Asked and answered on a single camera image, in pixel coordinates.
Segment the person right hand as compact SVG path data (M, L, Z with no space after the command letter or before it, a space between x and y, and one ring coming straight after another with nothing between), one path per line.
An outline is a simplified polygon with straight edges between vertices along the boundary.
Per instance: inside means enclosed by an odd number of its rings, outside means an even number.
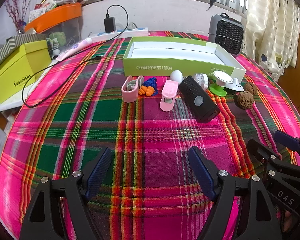
M281 212L281 216L279 221L280 221L281 231L288 232L292 230L294 225L298 222L298 219L285 209L280 210L280 212Z

